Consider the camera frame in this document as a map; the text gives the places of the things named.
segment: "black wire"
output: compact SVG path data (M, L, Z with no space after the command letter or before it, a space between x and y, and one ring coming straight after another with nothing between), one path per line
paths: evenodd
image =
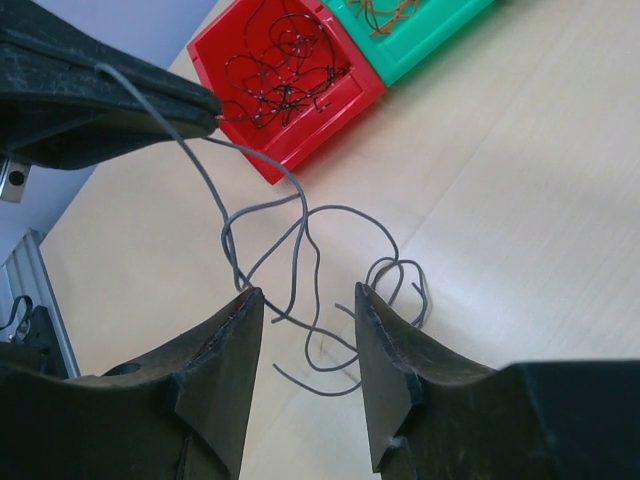
M28 295L20 295L13 300L13 306L11 307L11 313L9 314L9 321L6 325L0 327L0 331L6 330L11 325L13 325L13 322L15 322L18 316L18 308L20 308L20 302L24 302L25 312L18 322L18 328L20 328L22 324L29 321L31 315L33 314L33 300L31 300L31 297L29 297Z
M250 29L256 16L264 8L265 2L266 0L262 0L244 26L245 52L232 56L224 66L229 84L244 95L239 97L243 100L223 102L224 105L234 105L241 114L225 113L222 119L234 122L250 121L255 128L262 129L280 118L284 128L291 123L297 112L310 106L315 107L318 112L324 111L328 105L319 105L320 96L328 91L335 80L344 76L347 69L338 67L333 40L322 23L308 13L290 12L284 0L282 8L285 14L275 19L267 32L271 45L256 54L249 44ZM316 62L313 64L315 66L307 67L307 64L314 61L315 52L321 46L329 52L329 64L317 66ZM271 58L275 52L281 57L278 61ZM253 74L234 78L235 65L244 66L244 69L238 70L246 71L249 64ZM305 78L312 77L315 79L309 80L314 82L312 86L303 87L306 83ZM251 80L257 80L257 87L251 87ZM253 112L250 112L247 105L253 102L255 107L251 109Z

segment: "tangled black wires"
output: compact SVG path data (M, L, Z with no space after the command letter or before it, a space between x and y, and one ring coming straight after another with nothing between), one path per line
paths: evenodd
M347 73L338 65L333 40L322 24L307 13L290 12L286 2L282 0L285 14L268 28L266 45L249 41L263 38L252 35L252 27L256 17L268 11L266 0L245 24L245 52L224 67L227 81L243 95L223 101L223 120L250 121L261 129L279 118L284 128L311 106L324 111L328 105L320 105L320 96Z
M224 202L222 201L222 198L220 197L220 194L216 186L214 185L213 181L209 177L204 166L202 165L198 157L195 155L193 150L191 150L191 148L186 144L184 139L180 137L180 135L175 131L175 129L164 119L164 117L162 117L162 115L160 115L160 113L155 109L153 105L151 105L151 103L144 97L144 95L142 95L142 93L140 93L140 91L124 75L122 75L122 73L120 73L118 70L116 70L112 66L101 63L95 66L95 70L97 72L106 73L109 76L111 76L114 80L120 83L120 85L122 85L122 87L124 87L136 100L138 100L138 102L140 102L140 104L145 108L145 110L147 110L149 115L151 115L156 120L156 122L158 122L158 124L167 132L167 134L169 134L171 138L173 138L180 145L180 147L182 147L186 155L189 157L189 159L191 160L191 162L193 163L193 165L195 166L195 168L203 178L204 182L206 183L222 215L223 226L222 226L222 231L220 235L220 240L222 243L222 249L224 251L224 254L229 264L231 265L231 268L233 271L234 285L238 291L242 291L252 286L251 279L255 275L255 273L258 271L258 269L261 267L261 265L285 242L285 240L287 240L291 235L295 233L295 243L294 243L293 253L291 257L291 293L289 297L289 303L284 309L281 309L280 307L274 305L268 299L265 299L265 304L277 315L277 317L272 320L272 323L278 323L280 321L286 320L300 328L307 330L304 353L305 353L305 358L307 360L307 363L313 370L317 372L324 372L324 373L336 372L348 367L349 365L353 364L357 360L357 350L353 345L351 345L349 342L344 340L339 335L318 326L318 322L320 318L320 310L321 310L320 293L319 293L321 252L320 252L320 249L318 248L318 245L313 240L313 237L311 236L311 232L309 228L309 219L313 215L317 215L321 212L326 212L326 211L344 211L344 212L352 213L375 225L388 239L391 245L391 248L393 250L393 255L388 257L383 257L375 261L366 275L365 283L367 283L373 289L375 289L385 274L387 274L392 269L398 269L399 271L398 282L388 302L390 305L393 305L404 283L405 267L406 266L414 267L418 272L419 282L418 284L413 283L412 285L420 296L422 308L420 313L416 317L416 319L412 322L412 324L418 328L421 328L424 325L429 315L429 310L431 307L431 301L429 298L429 291L428 291L424 272L420 267L420 265L415 261L400 258L400 251L396 241L394 240L393 236L388 231L388 229L384 225L382 225L378 220L367 215L364 212L361 212L355 208L352 208L346 205L323 205L320 207L309 209L307 198L305 196L304 190L302 189L302 186L300 185L296 177L293 174L291 174L289 171L287 171L284 167L282 167L279 163L261 154L260 152L256 152L250 148L243 147L241 145L235 145L235 144L226 142L224 140L218 140L215 138L203 138L203 140L207 142L211 142L211 143L222 145L229 148L234 148L241 152L250 153L251 155L254 155L256 158L259 158L260 160L274 166L275 168L279 169L284 175L287 176L287 178L291 181L291 183L293 184L293 186L297 191L297 193L294 195L290 195L288 197L282 198L280 200L272 201L272 202L253 205L253 206L241 209L236 213L233 213L230 215L224 205ZM234 222L244 217L245 215L256 213L262 210L267 210L270 208L275 208L280 205L284 205L286 203L292 202L294 200L300 201L300 205L302 209L302 214L300 218L293 223L293 225L280 237L280 239L278 239L278 241L276 241L276 243L274 243L267 250L267 252L256 262L256 264L253 267L251 267L251 269L247 273L243 272L239 266L238 257L236 254L235 240L233 236ZM294 318L291 315L291 312L293 311L296 298L297 298L298 260L300 256L300 249L302 246L302 242L305 239L309 242L309 244L311 245L311 247L315 252L315 265L314 265L314 272L313 272L315 313L311 323L305 323L297 318ZM342 305L336 305L336 307L339 310L345 312L346 314L352 317L354 316L353 312L349 310L347 307ZM343 347L350 350L356 355L353 355L351 359L349 359L348 361L340 365L335 365L330 367L318 366L316 362L311 358L311 354L309 351L311 338L315 334L325 335L328 338L335 340L336 342L340 343ZM273 365L273 366L285 378L289 379L290 381L294 382L300 387L321 396L339 397L342 395L349 394L360 387L360 383L358 382L353 387L340 392L324 392L324 391L317 390L313 387L310 387L309 385L306 385L305 383L293 378L291 375L287 374L279 366L277 365Z

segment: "brown wire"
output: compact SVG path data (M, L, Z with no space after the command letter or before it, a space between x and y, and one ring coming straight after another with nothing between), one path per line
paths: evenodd
M371 38L389 35L400 20L407 19L418 11L420 0L398 0L396 8L388 10L376 8L374 2L375 0L347 0L349 8L357 7L354 12L356 17L363 15L365 22L373 30Z

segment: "gray cable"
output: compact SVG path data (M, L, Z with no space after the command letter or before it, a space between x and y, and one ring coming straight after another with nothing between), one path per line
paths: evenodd
M418 328L422 328L422 326L424 325L427 317L429 316L430 313L430 309L431 309L431 299L429 296L429 290L428 290L428 286L427 286L427 282L426 282L426 278L424 275L424 271L422 270L422 268L420 267L420 265L413 261L413 260L407 260L407 259L401 259L400 258L400 251L398 248L398 245L396 243L396 241L394 240L393 236L391 235L391 233L388 231L388 229L382 225L378 220L376 220L375 218L367 215L366 213L357 210L355 208L346 206L346 205L323 205L320 207L316 207L312 210L309 210L308 207L308 202L307 202L307 198L306 195L304 193L304 190L302 188L302 186L300 185L298 179L292 174L290 173L286 168L284 168L282 165L280 165L278 162L276 162L275 160L272 160L271 158L267 157L266 155L257 152L255 150L252 150L250 148L244 147L242 145L236 145L230 142L226 142L224 140L218 140L216 138L203 138L203 140L217 144L217 145L221 145L224 147L228 147L228 148L233 148L236 150L239 150L241 152L244 153L248 153L253 155L254 157L260 159L261 161L266 162L267 164L273 166L274 168L278 169L280 172L282 172L293 184L294 188L296 189L297 193L294 195L290 195L288 197L285 197L283 199L280 200L276 200L276 201L272 201L272 202L267 202L267 203L262 203L262 204L258 204L258 205L254 205L251 207L247 207L244 209L241 209L235 213L233 213L232 215L229 215L224 202L222 200L222 198L220 197L220 194L215 186L215 184L213 183L213 181L211 180L211 177L209 177L209 174L207 173L207 171L205 170L205 168L203 167L202 163L200 162L200 160L198 159L198 157L195 155L195 153L191 150L191 148L187 145L187 143L184 141L184 139L182 137L180 137L180 135L178 134L178 132L171 126L171 124L157 111L157 109L147 100L147 98L122 74L120 73L118 70L116 70L114 67L112 67L111 65L107 65L105 63L99 63L95 66L95 70L96 72L102 72L105 73L107 75L109 75L110 77L112 77L116 82L118 82L124 89L126 89L133 98L135 98L140 105L142 105L142 107L149 113L149 115L151 117L153 117L153 119L167 132L167 134L173 139L175 140L178 145L180 145L180 147L184 150L184 152L187 154L187 156L189 157L189 159L191 160L191 162L193 163L193 165L195 166L196 170L198 171L198 173L200 174L200 176L203 178L205 184L207 185L207 188L209 189L209 192L211 193L211 195L213 196L213 199L215 201L215 204L218 208L218 210L220 211L220 214L222 216L222 220L223 220L223 226L222 226L222 230L220 232L220 239L221 239L221 244L222 244L222 249L224 252L224 255L227 259L227 261L229 262L231 269L232 269L232 273L233 273L233 282L235 285L235 288L238 291L242 291L248 287L251 287L251 278L253 277L253 275L259 270L260 266L286 241L287 238L289 238L289 236L293 233L293 232L297 232L296 234L296 239L295 239L295 243L293 246L293 251L292 251L292 257L291 257L291 291L290 291L290 297L289 297L289 303L287 305L287 307L282 310L279 307L277 307L276 305L274 305L273 303L271 303L268 299L265 298L265 304L271 309L273 310L277 317L274 318L272 320L272 323L278 323L282 320L287 320L288 322L292 323L293 325L296 325L300 328L303 328L305 330L307 330L307 337L305 339L305 345L304 345L304 353L305 353L305 358L307 363L309 364L309 366L318 371L318 372L335 372L338 370L342 370L346 367L348 367L349 365L353 364L354 362L357 361L358 356L355 355L353 356L350 360L340 364L340 365L336 365L336 366L330 366L330 367L319 367L315 364L315 362L313 361L313 359L311 358L310 355L310 343L311 343L311 338L312 335L314 334L320 334L320 335L325 335L328 338L331 338L335 341L337 341L338 343L340 343L342 346L344 346L345 348L347 348L348 350L352 351L352 352L356 352L357 353L357 349L351 345L349 342L347 342L346 340L344 340L343 338L341 338L339 335L328 331L326 329L320 328L318 327L318 321L320 318L320 309L321 309L321 302L320 302L320 291L319 291L319 276L320 276L320 264L321 264L321 252L319 247L317 246L317 244L315 243L315 241L313 240L312 236L311 236L311 232L309 229L309 219L312 215L315 215L317 213L323 212L323 211L344 211L344 212L348 212L351 214L355 214L361 218L363 218L364 220L369 221L370 223L372 223L373 225L375 225L376 227L378 227L378 229L387 237L389 243L391 244L391 247L393 249L393 256L392 257L383 257L380 258L378 260L376 260L373 265L370 267L369 271L367 272L366 275L366 279L365 279L365 283L367 283L368 285L371 286L371 288L373 288L374 290L376 289L378 282L383 278L384 275L386 275L389 271L391 271L394 268L398 268L399 270L399 277L398 277L398 281L396 283L396 286L393 290L393 293L391 294L391 297L389 298L389 305L393 305L393 303L395 302L400 289L402 288L402 285L404 283L404 278L405 278L405 272L404 272L404 265L411 265L413 267L416 268L417 272L418 272L418 277L419 277L419 285L416 285L415 283L412 283L412 286L414 287L414 289L418 292L418 294L420 295L420 299L422 302L422 308L420 313L418 314L418 316L416 317L416 319L411 322L412 325L417 326ZM237 257L237 253L236 253L236 248L235 248L235 240L234 240L234 236L233 236L233 223L236 222L238 219L244 217L245 215L250 215L252 213L256 213L262 210L266 210L269 208L276 208L278 206L284 205L286 203L292 202L294 200L300 200L300 205L302 208L302 214L300 216L300 218L298 220L296 220L296 222L267 250L267 252L262 255L262 257L260 257L258 259L258 261L255 263L255 265L253 267L251 267L249 269L249 272L247 274L245 274L240 266L239 266L239 261L238 261L238 257ZM300 257L300 248L302 246L302 241L303 239L306 238L310 245L312 246L315 255L316 255L316 259L315 259L315 265L314 265L314 272L313 272L313 276L314 276L314 301L315 301L315 312L314 312L314 318L311 322L311 324L307 324L305 322L302 322L296 318L294 318L291 315L291 312L293 311L293 308L295 306L295 302L297 299L297 285L298 285L298 260ZM385 263L386 264L381 267L379 270L377 270L376 274L373 275L373 272L376 271L376 269L378 268L379 265ZM338 305L336 304L336 308L344 313L346 313L347 315L355 318L354 313L349 310L348 308L342 306L342 305ZM353 387L346 389L344 391L340 391L340 392L323 392L320 390L317 390L313 387L310 387L309 385L306 385L305 383L295 379L294 377L292 377L291 375L289 375L288 373L286 373L284 370L282 370L282 368L280 368L278 365L274 364L273 367L276 369L276 371L278 371L283 377L285 377L286 379L290 380L291 382L295 383L296 385L312 392L315 393L316 395L321 395L321 396L325 396L325 397L339 397L339 396L343 396L343 395L347 395L351 392L356 391L360 385L361 382L356 383Z

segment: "table surface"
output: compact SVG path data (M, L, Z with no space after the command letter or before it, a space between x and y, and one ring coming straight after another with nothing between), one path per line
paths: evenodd
M636 0L497 1L299 171L313 205L367 211L423 265L434 300L425 330L445 345L494 367L640 352L639 16ZM197 80L185 52L172 71ZM292 192L235 151L191 143L231 210ZM298 211L239 222L243 265ZM42 245L83 373L156 347L235 296L220 227L176 145L96 170ZM322 323L352 337L332 305L353 304L354 282L389 246L344 214L319 215L312 229ZM307 319L308 250L296 309ZM280 303L288 268L283 251L257 277ZM407 317L417 308L409 294L398 306ZM352 385L357 368L311 373L303 337L265 323L242 478L371 478L360 393L319 398L272 369L327 390ZM320 339L313 351L327 364L348 356Z

